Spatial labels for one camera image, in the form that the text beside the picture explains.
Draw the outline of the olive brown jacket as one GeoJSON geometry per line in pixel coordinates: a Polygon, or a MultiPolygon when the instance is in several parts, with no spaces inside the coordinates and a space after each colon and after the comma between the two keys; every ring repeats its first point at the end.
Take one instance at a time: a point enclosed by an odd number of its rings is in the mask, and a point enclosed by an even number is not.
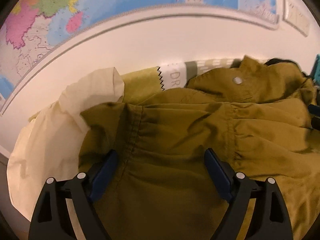
{"type": "Polygon", "coordinates": [[[109,150],[119,155],[94,204],[112,239],[210,239],[228,206],[204,166],[211,148],[249,178],[273,177],[293,237],[302,239],[319,216],[319,133],[308,111],[314,103],[316,87],[295,63],[245,57],[143,102],[83,111],[89,131],[79,170],[109,150]]]}

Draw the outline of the blue perforated plastic basket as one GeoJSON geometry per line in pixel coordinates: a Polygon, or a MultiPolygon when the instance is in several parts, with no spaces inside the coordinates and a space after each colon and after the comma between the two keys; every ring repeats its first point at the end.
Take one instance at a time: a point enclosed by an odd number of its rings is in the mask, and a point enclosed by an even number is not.
{"type": "Polygon", "coordinates": [[[313,69],[311,71],[311,77],[314,83],[320,86],[320,54],[317,54],[313,69]]]}

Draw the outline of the cream folded quilt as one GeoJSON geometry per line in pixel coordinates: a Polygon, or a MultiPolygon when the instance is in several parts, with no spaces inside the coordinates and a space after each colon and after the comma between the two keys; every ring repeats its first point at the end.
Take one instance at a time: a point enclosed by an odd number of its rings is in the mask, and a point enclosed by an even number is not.
{"type": "Polygon", "coordinates": [[[7,166],[12,205],[27,219],[47,178],[67,180],[78,171],[78,155],[88,125],[81,113],[105,102],[119,102],[124,81],[116,68],[96,70],[66,87],[59,99],[22,128],[7,166]]]}

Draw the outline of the yellow patterned bed sheet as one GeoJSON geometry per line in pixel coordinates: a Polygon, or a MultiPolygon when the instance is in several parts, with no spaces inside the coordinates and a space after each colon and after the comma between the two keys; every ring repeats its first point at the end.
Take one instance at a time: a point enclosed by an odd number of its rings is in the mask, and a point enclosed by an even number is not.
{"type": "Polygon", "coordinates": [[[164,90],[183,88],[190,79],[209,70],[237,67],[240,62],[240,59],[211,59],[172,63],[122,76],[116,68],[99,69],[68,85],[59,100],[41,111],[58,105],[69,114],[77,115],[83,110],[108,101],[141,103],[164,90]]]}

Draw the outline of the white wall socket plate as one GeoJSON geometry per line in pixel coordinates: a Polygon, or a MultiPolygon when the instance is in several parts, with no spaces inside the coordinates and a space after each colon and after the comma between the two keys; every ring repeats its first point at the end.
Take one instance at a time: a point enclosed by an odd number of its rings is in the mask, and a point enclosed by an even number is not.
{"type": "Polygon", "coordinates": [[[310,31],[309,19],[291,0],[283,0],[283,6],[283,20],[297,29],[302,35],[308,37],[310,31]]]}

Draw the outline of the colourful wall map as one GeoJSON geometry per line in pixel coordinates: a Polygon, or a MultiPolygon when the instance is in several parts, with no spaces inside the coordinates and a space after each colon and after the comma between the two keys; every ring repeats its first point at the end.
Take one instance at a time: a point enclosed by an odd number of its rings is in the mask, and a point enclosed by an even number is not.
{"type": "Polygon", "coordinates": [[[35,64],[74,33],[110,17],[165,4],[204,4],[276,24],[276,0],[19,0],[1,27],[1,102],[35,64]]]}

